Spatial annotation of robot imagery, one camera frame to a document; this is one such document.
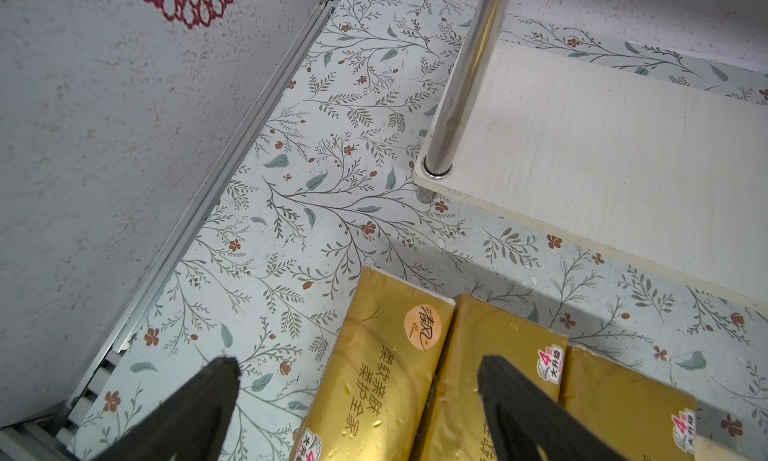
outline gold plastic wrapping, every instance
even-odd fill
[[[696,398],[580,347],[568,347],[559,403],[628,460],[693,459]]]
[[[506,358],[552,399],[558,398],[568,339],[479,301],[456,297],[451,332],[422,417],[412,461],[496,459],[478,394],[483,357]]]
[[[363,268],[289,459],[408,459],[454,305]]]

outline red and white label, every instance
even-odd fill
[[[563,375],[563,359],[565,351],[556,344],[546,348],[544,351],[538,351],[538,362],[536,369],[538,375],[545,381],[560,384],[560,378]]]
[[[696,414],[690,409],[680,411],[678,416],[672,415],[672,436],[677,447],[686,453],[696,451]]]
[[[299,446],[296,447],[296,455],[293,457],[293,461],[318,461],[321,451],[322,442],[320,437],[310,431],[309,428],[304,429]]]

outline small orange flower pattern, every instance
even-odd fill
[[[362,232],[367,235],[372,235],[376,232],[376,225],[371,222],[367,222],[365,225],[360,226],[360,228],[362,229]]]
[[[730,320],[734,322],[734,324],[738,327],[744,326],[744,316],[738,313],[733,313],[730,315]]]
[[[576,321],[573,321],[571,319],[571,314],[570,313],[564,313],[560,317],[560,322],[563,324],[563,326],[565,326],[565,329],[567,329],[567,330],[571,329],[571,326],[576,326]]]
[[[658,359],[659,361],[666,361],[667,360],[667,350],[662,350],[658,346],[654,346],[654,357]]]
[[[742,436],[744,434],[744,431],[742,428],[744,425],[736,419],[735,417],[731,418],[730,414],[725,415],[725,419],[720,421],[720,427],[723,429],[728,430],[728,434],[730,437],[735,438],[737,436]]]
[[[158,335],[160,334],[160,330],[157,328],[149,328],[147,330],[147,333],[144,335],[144,340],[147,341],[147,346],[158,346],[158,343],[160,342],[160,339],[158,338]]]
[[[115,413],[118,410],[118,406],[120,406],[120,393],[118,391],[115,391],[114,393],[111,393],[110,391],[107,391],[106,396],[104,396],[104,399],[107,400],[107,403],[104,405],[104,412],[110,412]]]
[[[555,249],[556,247],[560,247],[563,240],[560,237],[557,237],[555,235],[547,235],[547,241],[549,241],[548,245],[550,249]]]

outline metal rail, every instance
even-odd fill
[[[434,178],[451,170],[462,138],[466,119],[475,105],[488,61],[507,14],[509,0],[480,0],[462,49],[453,65],[453,74],[443,95],[424,169]]]

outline orange circular logo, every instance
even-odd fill
[[[406,336],[416,349],[427,351],[437,345],[442,333],[440,314],[430,304],[420,304],[406,314]]]

